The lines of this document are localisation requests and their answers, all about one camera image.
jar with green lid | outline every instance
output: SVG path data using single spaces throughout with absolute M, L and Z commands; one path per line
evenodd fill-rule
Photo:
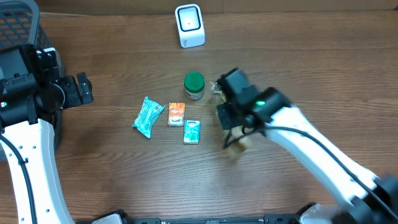
M 184 79 L 185 94 L 191 100 L 199 100 L 205 94 L 205 77 L 199 72 L 190 72 Z

gray plastic basket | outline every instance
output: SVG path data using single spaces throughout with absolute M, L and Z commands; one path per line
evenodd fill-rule
M 0 50 L 21 44 L 51 47 L 39 19 L 39 7 L 33 0 L 0 0 Z

orange and white packet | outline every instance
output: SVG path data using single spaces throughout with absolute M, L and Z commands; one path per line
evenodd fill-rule
M 169 126 L 184 125 L 185 103 L 169 103 Z

laundry basket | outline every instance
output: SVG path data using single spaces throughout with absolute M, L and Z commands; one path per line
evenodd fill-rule
M 34 45 L 37 49 L 53 47 L 40 26 L 39 19 L 39 7 L 33 0 L 0 0 L 0 50 L 25 44 Z M 59 77 L 64 77 L 65 67 L 58 54 L 57 62 Z M 52 119 L 55 150 L 60 143 L 61 118 L 62 112 L 59 111 Z M 5 160 L 4 151 L 0 146 L 0 161 Z

wooden table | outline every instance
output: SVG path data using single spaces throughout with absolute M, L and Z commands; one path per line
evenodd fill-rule
M 95 96 L 65 111 L 56 158 L 74 220 L 118 208 L 132 217 L 236 217 L 333 202 L 265 138 L 254 136 L 254 149 L 229 160 L 210 91 L 199 101 L 183 94 L 191 71 L 208 82 L 239 66 L 259 88 L 289 96 L 356 162 L 398 176 L 398 12 L 210 14 L 204 21 L 206 44 L 183 50 L 174 15 L 42 19 L 68 74 L 86 72 Z M 183 128 L 168 128 L 166 111 L 150 140 L 132 129 L 145 96 L 185 102 L 186 118 L 202 123 L 200 144 L 183 145 Z M 0 223 L 17 223 L 6 162 L 0 175 Z

